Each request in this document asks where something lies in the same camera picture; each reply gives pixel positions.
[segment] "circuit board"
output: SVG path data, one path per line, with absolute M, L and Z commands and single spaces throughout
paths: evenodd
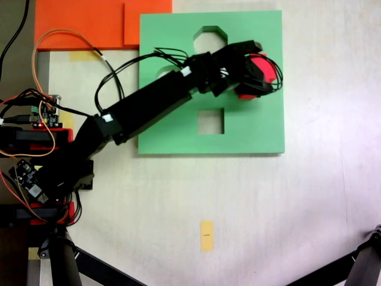
M 17 181 L 15 168 L 9 171 L 11 178 Z M 17 163 L 17 177 L 20 186 L 23 187 L 30 197 L 38 200 L 40 203 L 45 203 L 48 197 L 42 192 L 39 187 L 39 182 L 36 178 L 37 170 L 24 159 Z
M 52 95 L 55 103 L 60 104 L 60 96 Z M 34 129 L 45 129 L 45 125 L 39 115 L 39 110 L 37 106 L 32 106 L 33 116 L 37 117 L 36 122 L 33 123 Z M 63 124 L 59 122 L 59 109 L 56 107 L 48 107 L 45 102 L 41 105 L 41 115 L 43 121 L 48 125 L 49 128 L 62 128 Z

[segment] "black tripod leg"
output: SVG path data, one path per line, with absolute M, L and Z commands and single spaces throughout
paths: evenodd
M 381 257 L 379 251 L 372 245 L 362 249 L 345 286 L 376 286 L 381 270 Z
M 49 256 L 54 286 L 82 286 L 70 240 L 52 237 Z
M 288 286 L 334 286 L 339 284 L 347 279 L 356 255 L 357 252 L 353 251 L 315 272 L 296 280 Z
M 78 270 L 104 286 L 146 286 L 81 248 L 77 248 Z

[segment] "square hole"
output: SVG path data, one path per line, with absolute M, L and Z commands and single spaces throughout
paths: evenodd
M 198 134 L 224 134 L 224 110 L 200 110 L 198 112 Z

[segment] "octagonal hole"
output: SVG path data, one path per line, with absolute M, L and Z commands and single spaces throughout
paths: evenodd
M 214 53 L 227 45 L 227 34 L 218 26 L 204 26 L 194 36 L 193 48 L 197 54 Z

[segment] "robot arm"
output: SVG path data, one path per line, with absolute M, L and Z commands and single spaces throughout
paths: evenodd
M 260 51 L 258 43 L 247 41 L 228 45 L 213 55 L 209 52 L 194 55 L 184 62 L 180 71 L 172 71 L 102 114 L 88 117 L 76 139 L 66 148 L 53 152 L 47 164 L 29 178 L 31 185 L 37 186 L 36 198 L 44 203 L 81 189 L 94 176 L 89 164 L 93 155 L 110 141 L 120 145 L 140 134 L 191 100 L 196 91 L 202 94 L 211 91 L 216 97 L 226 90 L 242 87 L 246 94 L 256 96 L 274 92 L 273 85 L 265 81 L 264 73 L 251 60 L 250 55 Z M 27 169 L 19 168 L 24 173 Z

